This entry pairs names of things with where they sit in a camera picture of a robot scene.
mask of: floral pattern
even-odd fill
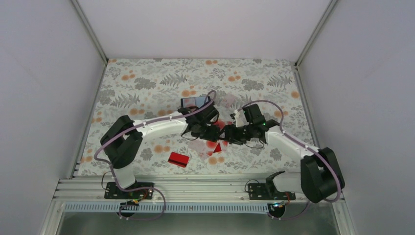
[[[300,100],[300,94],[286,60],[262,59],[110,59],[98,94],[92,124],[88,133],[78,175],[102,175],[108,165],[93,159],[101,146],[99,141],[108,128],[122,115],[131,119],[164,116],[180,107],[180,99],[204,96],[217,91],[217,125],[232,121],[229,114],[252,100],[267,99],[280,105],[284,112],[284,128],[299,139],[312,144],[311,134]],[[222,99],[232,97],[233,102]],[[259,103],[266,119],[281,118],[280,111],[267,103]],[[212,153],[215,145],[205,144],[200,156],[189,148],[190,140],[180,135],[148,140],[134,159],[135,174],[232,174],[275,172],[299,167],[278,149],[258,140],[248,146],[222,142],[222,152]],[[170,153],[190,157],[186,168],[170,164]],[[101,152],[100,157],[107,159]]]

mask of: black mounting plate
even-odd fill
[[[129,188],[140,188],[140,187],[154,187],[154,183],[148,183],[148,182],[136,182]],[[137,199],[140,198],[143,195],[143,190],[140,191],[134,191],[134,192],[123,192],[121,191],[115,182],[108,182],[106,186],[107,191],[104,194],[105,199]],[[153,198],[153,192],[147,191],[147,196],[145,199],[152,199]]]
[[[258,200],[258,201],[265,201],[265,200],[288,200],[287,194],[285,192],[277,192],[270,197],[265,187],[265,184],[257,184],[252,183],[248,184],[248,192],[249,192],[249,200]],[[290,200],[296,199],[296,194],[292,192],[287,192],[290,196]]]

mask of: white wall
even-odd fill
[[[78,0],[110,58],[298,59],[330,0]]]
[[[0,8],[0,233],[37,234],[104,66],[69,0]]]
[[[300,65],[361,235],[415,234],[415,1],[340,1]]]

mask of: gray floor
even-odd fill
[[[304,205],[291,204],[287,207],[285,216],[298,214],[303,208]],[[312,205],[304,216],[290,221],[272,221],[261,214],[167,213],[158,220],[141,222],[120,220],[115,213],[68,212],[64,214],[60,234],[337,235],[339,233],[332,206],[316,204]]]

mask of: red triangle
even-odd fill
[[[218,145],[216,146],[216,148],[215,148],[215,150],[213,151],[214,153],[217,153],[217,152],[222,152],[222,148],[221,148],[221,146],[220,146],[220,143],[218,143]]]

